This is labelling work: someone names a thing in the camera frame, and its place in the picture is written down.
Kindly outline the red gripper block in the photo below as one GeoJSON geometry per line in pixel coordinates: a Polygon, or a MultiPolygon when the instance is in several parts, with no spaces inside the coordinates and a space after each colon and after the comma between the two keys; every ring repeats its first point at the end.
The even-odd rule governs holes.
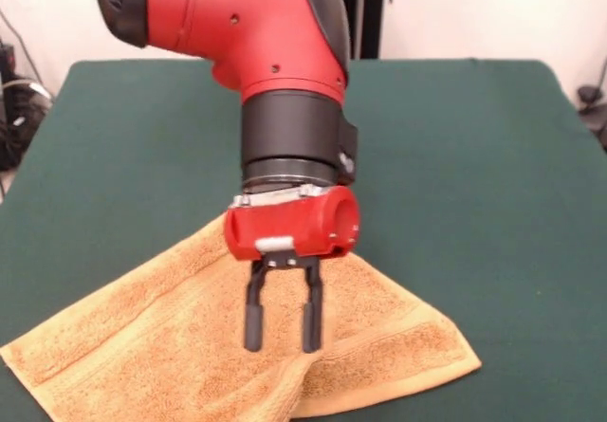
{"type": "Polygon", "coordinates": [[[359,203],[344,186],[299,187],[234,197],[224,217],[224,238],[232,256],[254,261],[246,291],[244,346],[260,351],[264,308],[261,293],[267,275],[264,261],[274,252],[293,251],[305,259],[308,300],[303,308],[303,351],[322,347],[323,283],[321,260],[350,252],[359,238],[359,203]]]}

